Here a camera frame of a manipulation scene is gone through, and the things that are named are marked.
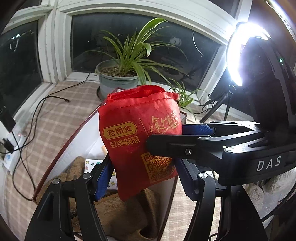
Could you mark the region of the white gloved hand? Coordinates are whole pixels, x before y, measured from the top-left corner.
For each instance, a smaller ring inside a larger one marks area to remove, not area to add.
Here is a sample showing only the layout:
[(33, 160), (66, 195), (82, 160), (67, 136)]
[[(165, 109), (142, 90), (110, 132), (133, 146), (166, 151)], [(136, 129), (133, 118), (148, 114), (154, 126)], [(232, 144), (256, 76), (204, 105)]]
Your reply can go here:
[(288, 195), (295, 185), (295, 168), (269, 180), (244, 184), (258, 213), (274, 209)]

